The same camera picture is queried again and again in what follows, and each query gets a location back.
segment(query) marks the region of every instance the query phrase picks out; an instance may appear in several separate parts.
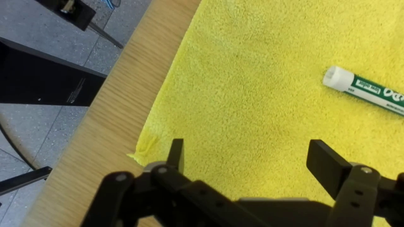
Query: yellow towel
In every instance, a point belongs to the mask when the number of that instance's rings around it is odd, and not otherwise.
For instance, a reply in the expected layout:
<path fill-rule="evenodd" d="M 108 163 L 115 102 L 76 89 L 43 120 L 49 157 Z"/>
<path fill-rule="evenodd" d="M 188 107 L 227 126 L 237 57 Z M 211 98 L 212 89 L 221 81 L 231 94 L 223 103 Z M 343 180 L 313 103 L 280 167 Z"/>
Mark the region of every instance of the yellow towel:
<path fill-rule="evenodd" d="M 404 117 L 322 84 L 341 65 L 404 91 L 401 0 L 202 0 L 134 157 L 184 138 L 184 173 L 231 197 L 332 199 L 305 167 L 322 138 L 396 177 Z"/>

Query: wood grain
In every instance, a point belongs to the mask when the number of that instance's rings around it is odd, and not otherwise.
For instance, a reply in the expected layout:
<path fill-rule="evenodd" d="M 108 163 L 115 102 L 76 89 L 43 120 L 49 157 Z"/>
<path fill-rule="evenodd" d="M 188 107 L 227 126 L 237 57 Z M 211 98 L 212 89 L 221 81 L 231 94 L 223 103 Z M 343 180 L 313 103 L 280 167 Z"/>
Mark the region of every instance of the wood grain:
<path fill-rule="evenodd" d="M 153 0 L 24 225 L 79 225 L 102 177 L 129 158 L 199 0 Z M 141 225 L 154 225 L 144 220 Z"/>

